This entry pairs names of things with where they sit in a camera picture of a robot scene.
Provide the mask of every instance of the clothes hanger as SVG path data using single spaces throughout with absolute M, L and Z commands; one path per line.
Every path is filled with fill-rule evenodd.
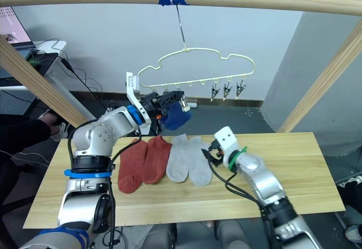
M 176 9 L 177 9 L 177 15 L 178 15 L 178 19 L 179 19 L 179 24 L 180 24 L 180 30 L 181 30 L 181 35 L 182 35 L 182 40 L 183 40 L 183 45 L 184 45 L 184 48 L 182 50 L 179 50 L 179 51 L 175 51 L 175 52 L 172 52 L 170 54 L 167 54 L 167 55 L 164 55 L 163 57 L 161 57 L 159 60 L 158 60 L 158 66 L 157 67 L 154 67 L 152 65 L 149 65 L 149 66 L 146 66 L 144 67 L 143 69 L 141 69 L 139 72 L 138 72 L 138 76 L 140 76 L 144 71 L 152 68 L 154 70 L 159 70 L 162 68 L 162 61 L 168 57 L 172 57 L 174 55 L 177 55 L 177 54 L 182 54 L 182 53 L 188 53 L 188 52 L 191 52 L 191 51 L 210 51 L 210 52 L 213 52 L 213 53 L 216 53 L 218 55 L 218 58 L 223 60 L 223 61 L 227 61 L 229 60 L 231 57 L 238 57 L 238 58 L 244 58 L 244 59 L 247 59 L 248 61 L 251 62 L 253 68 L 252 68 L 252 71 L 250 72 L 247 72 L 247 73 L 243 73 L 243 74 L 235 74 L 235 75 L 226 75 L 226 76 L 218 76 L 218 77 L 214 77 L 214 78 L 203 78 L 203 79 L 197 79 L 197 80 L 188 80 L 188 81 L 179 81 L 179 82 L 172 82 L 172 83 L 164 83 L 164 84 L 155 84 L 155 85 L 144 85 L 142 82 L 140 82 L 140 85 L 142 87 L 145 87 L 145 88 L 151 88 L 152 90 L 155 90 L 156 87 L 164 87 L 164 88 L 167 88 L 168 86 L 171 86 L 171 85 L 174 85 L 176 87 L 179 88 L 180 85 L 182 84 L 187 84 L 189 85 L 190 87 L 192 86 L 193 83 L 201 83 L 201 85 L 205 85 L 205 82 L 206 81 L 211 81 L 213 80 L 215 83 L 217 83 L 219 81 L 219 79 L 227 79 L 229 82 L 231 81 L 232 78 L 235 78 L 235 77 L 240 77 L 242 80 L 244 80 L 244 78 L 248 75 L 252 75 L 254 72 L 255 72 L 255 69 L 256 69 L 256 65 L 253 61 L 252 58 L 246 56 L 246 55 L 240 55 L 240 54 L 229 54 L 227 57 L 222 57 L 221 56 L 221 53 L 220 51 L 218 50 L 215 50 L 215 49 L 212 49 L 212 48 L 187 48 L 186 47 L 186 42 L 185 42 L 185 37 L 184 37 L 184 34 L 183 34 L 183 30 L 182 30 L 182 25 L 181 25 L 181 19 L 180 19 L 180 13 L 179 13 L 179 8 L 178 8 L 178 5 L 176 5 Z

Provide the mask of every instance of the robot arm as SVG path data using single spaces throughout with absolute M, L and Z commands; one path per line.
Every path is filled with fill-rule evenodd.
M 241 149 L 229 127 L 219 130 L 214 138 L 215 141 L 208 151 L 203 151 L 204 154 L 208 160 L 218 164 L 220 162 L 210 157 L 209 153 L 217 149 L 225 167 L 244 176 L 271 220 L 275 233 L 272 238 L 277 239 L 283 249 L 322 249 L 302 216 L 294 211 L 281 183 L 263 160 Z
M 58 214 L 58 228 L 44 230 L 23 245 L 21 249 L 85 249 L 99 233 L 111 226 L 112 197 L 110 176 L 113 146 L 117 139 L 136 131 L 139 125 L 151 124 L 168 114 L 169 105 L 179 102 L 183 111 L 189 110 L 182 91 L 156 92 L 144 96 L 140 101 L 139 78 L 127 73 L 127 97 L 132 105 L 105 113 L 99 120 L 78 127 L 73 137 L 76 151 L 71 155 L 71 169 L 66 192 Z

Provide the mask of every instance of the screen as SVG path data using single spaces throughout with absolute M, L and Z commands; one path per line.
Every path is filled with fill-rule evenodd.
M 0 34 L 10 44 L 31 42 L 11 7 L 0 7 Z

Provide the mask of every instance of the red sock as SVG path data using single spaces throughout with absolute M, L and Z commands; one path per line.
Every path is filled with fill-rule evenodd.
M 120 155 L 118 172 L 118 189 L 125 194 L 131 194 L 142 183 L 142 168 L 145 163 L 147 143 L 143 140 L 129 147 Z
M 145 164 L 142 170 L 142 181 L 145 184 L 156 184 L 165 175 L 172 144 L 161 136 L 148 141 Z

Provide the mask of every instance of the black cable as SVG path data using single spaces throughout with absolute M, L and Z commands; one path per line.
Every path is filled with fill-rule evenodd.
M 10 95 L 10 96 L 12 96 L 13 98 L 16 98 L 16 99 L 18 99 L 18 100 L 20 100 L 20 101 L 28 102 L 28 103 L 30 103 L 30 104 L 33 103 L 33 102 L 30 101 L 30 100 L 22 99 L 22 98 L 19 98 L 19 97 L 15 96 L 15 95 L 12 95 L 11 93 L 8 93 L 7 91 L 3 91 L 3 90 L 0 90 L 0 91 L 1 91 L 1 92 L 4 92 L 4 93 L 6 93 L 7 95 Z M 42 108 L 41 106 L 34 106 L 34 107 L 39 108 L 39 109 L 42 109 L 43 111 L 46 110 L 46 109 Z
M 62 59 L 62 63 L 65 65 L 65 67 L 70 70 L 75 76 L 76 78 L 87 88 L 87 90 L 93 95 L 93 97 L 97 100 L 97 102 L 105 109 L 107 110 L 107 108 L 104 106 L 104 104 L 98 99 L 98 97 L 91 91 L 91 89 L 82 81 L 82 79 L 77 75 L 77 73 L 73 70 L 72 66 L 69 64 L 69 62 L 67 62 L 67 60 L 65 58 L 61 58 Z
M 151 131 L 154 134 L 154 136 L 158 136 L 157 132 L 153 129 L 153 127 L 151 126 Z
M 209 166 L 210 166 L 213 174 L 225 184 L 225 187 L 228 191 L 232 192 L 233 194 L 239 195 L 243 198 L 246 198 L 250 201 L 253 201 L 254 203 L 256 203 L 258 205 L 261 220 L 262 220 L 264 230 L 265 230 L 265 235 L 268 240 L 269 248 L 271 248 L 271 249 L 280 248 L 280 245 L 277 243 L 276 239 L 274 238 L 275 237 L 274 228 L 271 226 L 271 222 L 267 216 L 265 207 L 261 204 L 261 202 L 259 200 L 255 199 L 247 191 L 243 190 L 242 188 L 239 188 L 238 186 L 236 186 L 230 182 L 236 176 L 237 173 L 234 173 L 231 177 L 228 178 L 228 180 L 225 180 L 215 171 L 214 167 L 212 166 L 211 161 L 208 161 L 208 163 L 209 163 Z
M 69 60 L 68 60 L 68 54 L 67 54 L 67 52 L 65 52 L 65 51 L 62 50 L 62 49 L 59 49 L 59 48 L 55 48 L 55 47 L 54 47 L 54 46 L 60 41 L 60 39 L 58 39 L 58 38 L 51 38 L 51 39 L 49 39 L 49 40 L 42 41 L 42 42 L 39 42 L 38 44 L 34 44 L 34 45 L 37 46 L 37 45 L 43 44 L 43 43 L 45 43 L 45 42 L 47 42 L 47 41 L 56 41 L 56 42 L 51 46 L 51 48 L 63 52 L 63 53 L 66 55 L 67 61 L 69 61 Z
M 117 159 L 117 157 L 124 152 L 125 150 L 127 150 L 129 147 L 132 147 L 133 145 L 139 143 L 142 140 L 142 133 L 141 133 L 141 129 L 138 128 L 138 132 L 139 132 L 139 139 L 137 141 L 135 141 L 134 143 L 130 143 L 129 145 L 127 145 L 126 147 L 123 147 L 121 150 L 119 150 L 114 157 L 111 159 L 111 161 L 108 164 L 107 167 L 107 171 L 112 171 L 113 168 L 113 162 Z M 114 195 L 113 195 L 113 190 L 112 190 L 112 181 L 110 177 L 107 177 L 107 184 L 108 184 L 108 191 L 109 191 L 109 196 L 111 198 L 111 230 L 110 230 L 110 238 L 109 238 L 109 249 L 113 249 L 113 241 L 114 241 L 114 230 L 115 230 L 115 199 L 114 199 Z
M 54 47 L 54 46 L 59 42 L 59 39 L 58 39 L 58 38 L 51 38 L 51 39 L 49 39 L 49 40 L 39 42 L 38 44 L 35 44 L 35 46 L 36 46 L 36 45 L 39 45 L 39 44 L 42 44 L 42 43 L 45 43 L 45 42 L 47 42 L 47 41 L 56 41 L 56 42 L 51 46 L 51 48 L 63 52 L 63 53 L 66 55 L 66 60 L 67 60 L 67 63 L 69 64 L 69 59 L 68 59 L 68 54 L 67 54 L 67 52 L 65 52 L 65 51 L 62 50 L 62 49 L 59 49 L 59 48 L 55 48 L 55 47 Z M 106 110 L 107 108 L 104 107 L 104 105 L 101 103 L 101 101 L 98 99 L 98 97 L 96 97 L 96 95 L 88 88 L 87 84 L 85 84 L 85 83 L 78 77 L 78 75 L 74 72 L 74 70 L 70 70 L 70 71 L 73 72 L 73 74 L 86 86 L 86 88 L 88 89 L 88 91 L 96 98 L 96 100 L 98 101 L 98 103 Z M 102 98 L 103 98 L 103 88 L 102 88 L 102 85 L 101 85 L 99 82 L 97 82 L 95 79 L 92 79 L 92 80 L 101 87 L 101 90 L 102 90 L 101 96 L 102 96 Z
M 79 79 L 79 81 L 82 82 L 82 84 L 88 89 L 88 91 L 93 95 L 93 97 L 97 100 L 97 102 L 98 102 L 105 110 L 107 110 L 107 108 L 104 106 L 104 104 L 98 99 L 98 97 L 94 94 L 94 92 L 92 92 L 91 89 L 81 80 L 81 78 L 80 78 L 75 72 L 73 72 L 73 74 Z
M 121 239 L 123 239 L 123 241 L 124 241 L 124 249 L 127 249 L 127 248 L 128 248 L 128 240 L 127 240 L 125 234 L 123 233 L 123 226 L 120 227 L 120 231 L 117 230 L 117 229 L 115 229 L 114 231 L 119 234 L 117 240 L 120 241 Z M 109 246 L 109 245 L 106 244 L 105 239 L 106 239 L 107 234 L 110 233 L 110 232 L 111 232 L 111 230 L 108 230 L 108 231 L 103 235 L 103 238 L 102 238 L 102 243 L 103 243 L 103 245 L 106 246 L 106 247 Z
M 249 194 L 247 191 L 244 191 L 242 188 L 239 188 L 238 186 L 230 183 L 228 180 L 225 180 L 224 178 L 222 178 L 214 169 L 214 167 L 212 167 L 212 163 L 211 161 L 209 161 L 209 166 L 211 168 L 211 171 L 213 172 L 213 174 L 220 179 L 223 183 L 225 183 L 225 187 L 228 191 L 232 192 L 233 194 L 237 194 L 241 197 L 247 198 L 250 201 L 253 201 L 254 203 L 256 203 L 259 207 L 262 207 L 262 204 L 254 198 L 254 196 L 252 196 L 251 194 Z M 231 180 L 234 176 L 236 176 L 236 173 L 234 173 L 234 175 L 232 175 L 229 179 Z
M 69 76 L 70 78 L 78 79 L 77 77 L 71 76 L 70 74 L 68 74 L 67 71 L 64 70 L 64 68 L 59 63 L 57 63 L 57 64 L 67 76 Z M 73 69 L 74 70 L 81 70 L 82 72 L 84 72 L 84 78 L 81 78 L 81 80 L 84 80 L 85 83 L 87 83 L 87 80 L 93 80 L 95 83 L 97 83 L 101 87 L 101 99 L 103 99 L 103 87 L 102 87 L 102 85 L 98 81 L 96 81 L 94 78 L 88 78 L 87 77 L 87 72 L 84 71 L 83 69 L 81 69 L 81 68 L 73 68 Z M 90 87 L 90 88 L 95 89 L 97 92 L 99 92 L 96 87 Z

